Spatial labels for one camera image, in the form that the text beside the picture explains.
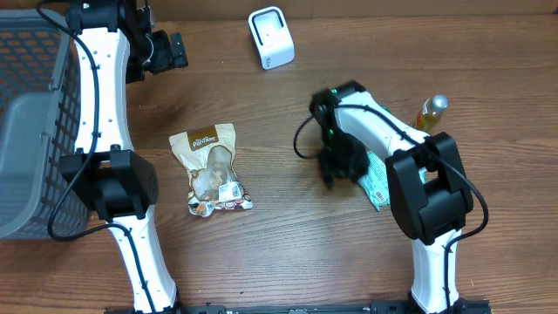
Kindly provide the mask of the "teal snack packet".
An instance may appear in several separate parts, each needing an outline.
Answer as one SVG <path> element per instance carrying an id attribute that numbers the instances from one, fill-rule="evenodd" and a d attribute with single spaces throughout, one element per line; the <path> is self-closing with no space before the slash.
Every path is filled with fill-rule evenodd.
<path id="1" fill-rule="evenodd" d="M 358 183 L 377 210 L 390 204 L 389 188 L 385 164 L 371 151 L 367 153 L 369 166 L 367 173 Z"/>

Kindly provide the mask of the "yellow dish soap bottle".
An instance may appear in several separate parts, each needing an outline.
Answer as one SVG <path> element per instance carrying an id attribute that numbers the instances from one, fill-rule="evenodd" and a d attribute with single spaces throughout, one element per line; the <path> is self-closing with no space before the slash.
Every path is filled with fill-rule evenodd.
<path id="1" fill-rule="evenodd" d="M 443 94 L 427 99 L 411 122 L 411 127 L 429 133 L 439 123 L 448 105 L 449 101 Z"/>

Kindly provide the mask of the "brown snack pouch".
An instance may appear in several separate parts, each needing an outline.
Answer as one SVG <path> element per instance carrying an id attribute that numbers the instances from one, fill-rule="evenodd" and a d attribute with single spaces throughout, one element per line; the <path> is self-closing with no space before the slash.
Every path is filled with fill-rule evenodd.
<path id="1" fill-rule="evenodd" d="M 171 149 L 187 170 L 187 208 L 203 218 L 215 211 L 250 210 L 253 202 L 233 169 L 236 132 L 231 123 L 177 133 Z"/>

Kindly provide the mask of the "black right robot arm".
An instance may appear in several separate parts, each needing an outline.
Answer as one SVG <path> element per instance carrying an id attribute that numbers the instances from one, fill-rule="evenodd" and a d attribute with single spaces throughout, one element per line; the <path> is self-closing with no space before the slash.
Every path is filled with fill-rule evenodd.
<path id="1" fill-rule="evenodd" d="M 458 293 L 457 245 L 475 189 L 447 133 L 431 136 L 387 112 L 358 82 L 313 94 L 311 116 L 321 127 L 315 154 L 324 184 L 356 182 L 370 169 L 369 154 L 384 165 L 391 213 L 412 241 L 413 281 L 405 301 L 374 301 L 374 313 L 483 313 L 484 302 Z"/>

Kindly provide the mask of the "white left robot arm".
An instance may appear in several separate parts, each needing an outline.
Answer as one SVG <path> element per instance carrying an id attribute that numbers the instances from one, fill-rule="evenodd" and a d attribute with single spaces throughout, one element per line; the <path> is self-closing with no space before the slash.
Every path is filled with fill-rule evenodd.
<path id="1" fill-rule="evenodd" d="M 180 295 L 160 248 L 154 211 L 159 183 L 133 148 L 126 87 L 147 72 L 188 65 L 180 34 L 155 30 L 148 4 L 71 1 L 65 20 L 79 57 L 80 105 L 73 152 L 60 172 L 112 233 L 133 290 L 133 313 L 178 313 Z"/>

